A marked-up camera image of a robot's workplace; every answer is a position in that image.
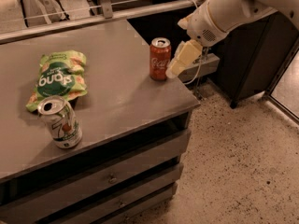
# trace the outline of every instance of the speckled floor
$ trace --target speckled floor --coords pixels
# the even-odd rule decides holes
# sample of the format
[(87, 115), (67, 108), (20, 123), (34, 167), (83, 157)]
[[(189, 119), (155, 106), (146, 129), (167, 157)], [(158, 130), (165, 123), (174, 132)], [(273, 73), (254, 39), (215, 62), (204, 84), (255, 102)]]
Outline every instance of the speckled floor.
[(299, 127), (261, 95), (233, 110), (200, 90), (177, 194), (127, 223), (299, 223)]

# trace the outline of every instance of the can lid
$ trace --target can lid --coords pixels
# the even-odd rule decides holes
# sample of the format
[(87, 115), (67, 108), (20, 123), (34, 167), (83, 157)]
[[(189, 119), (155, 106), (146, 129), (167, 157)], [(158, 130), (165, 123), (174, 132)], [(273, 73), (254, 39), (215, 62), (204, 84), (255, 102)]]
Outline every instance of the can lid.
[(170, 45), (170, 41), (164, 37), (157, 37), (151, 41), (151, 45), (156, 48), (167, 48)]
[(42, 100), (37, 106), (38, 113), (41, 115), (53, 115), (61, 111), (66, 104), (64, 97), (53, 95)]

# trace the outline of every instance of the dresser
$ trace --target dresser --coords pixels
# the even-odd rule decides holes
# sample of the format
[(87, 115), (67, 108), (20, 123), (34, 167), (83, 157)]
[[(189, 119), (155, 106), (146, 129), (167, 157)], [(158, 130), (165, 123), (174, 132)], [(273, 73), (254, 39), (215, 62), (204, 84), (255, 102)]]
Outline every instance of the dresser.
[[(25, 105), (41, 55), (71, 49), (87, 57), (83, 137), (59, 149)], [(199, 103), (177, 78), (149, 77), (149, 45), (127, 21), (7, 43), (0, 56), (1, 221), (122, 223), (172, 198)]]

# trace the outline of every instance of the silver soda can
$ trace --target silver soda can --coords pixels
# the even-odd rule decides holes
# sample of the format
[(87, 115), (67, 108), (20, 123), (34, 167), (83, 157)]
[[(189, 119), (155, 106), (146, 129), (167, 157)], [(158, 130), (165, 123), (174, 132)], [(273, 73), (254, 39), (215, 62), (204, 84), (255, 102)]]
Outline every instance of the silver soda can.
[(71, 104), (63, 97), (48, 97), (39, 103), (37, 110), (58, 147), (69, 148), (78, 144), (82, 130)]

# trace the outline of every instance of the bag of chips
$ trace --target bag of chips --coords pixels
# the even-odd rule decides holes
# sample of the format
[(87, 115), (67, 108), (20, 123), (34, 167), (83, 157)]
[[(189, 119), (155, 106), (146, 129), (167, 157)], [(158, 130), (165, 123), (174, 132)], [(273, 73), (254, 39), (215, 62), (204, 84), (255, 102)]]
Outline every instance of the bag of chips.
[(43, 55), (38, 80), (26, 108), (33, 112), (44, 98), (52, 95), (63, 96), (67, 101), (85, 95), (85, 64), (85, 55), (74, 50)]

